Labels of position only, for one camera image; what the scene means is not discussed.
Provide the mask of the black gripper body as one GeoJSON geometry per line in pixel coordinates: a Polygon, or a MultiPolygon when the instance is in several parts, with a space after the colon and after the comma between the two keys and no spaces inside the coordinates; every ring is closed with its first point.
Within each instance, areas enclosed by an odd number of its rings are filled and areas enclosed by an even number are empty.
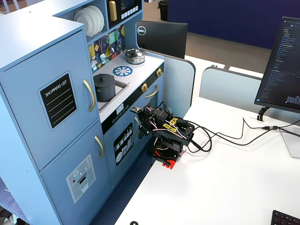
{"type": "Polygon", "coordinates": [[[152,125],[154,128],[161,128],[168,119],[168,111],[161,108],[150,109],[148,107],[144,108],[144,120],[145,122],[152,125]]]}

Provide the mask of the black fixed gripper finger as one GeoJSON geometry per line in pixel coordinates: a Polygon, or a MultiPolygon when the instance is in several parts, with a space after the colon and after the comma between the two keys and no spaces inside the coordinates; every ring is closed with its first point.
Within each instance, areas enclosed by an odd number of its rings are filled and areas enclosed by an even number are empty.
{"type": "Polygon", "coordinates": [[[141,122],[139,128],[141,128],[144,135],[150,133],[150,122],[149,122],[150,112],[140,111],[138,113],[138,118],[141,122]]]}

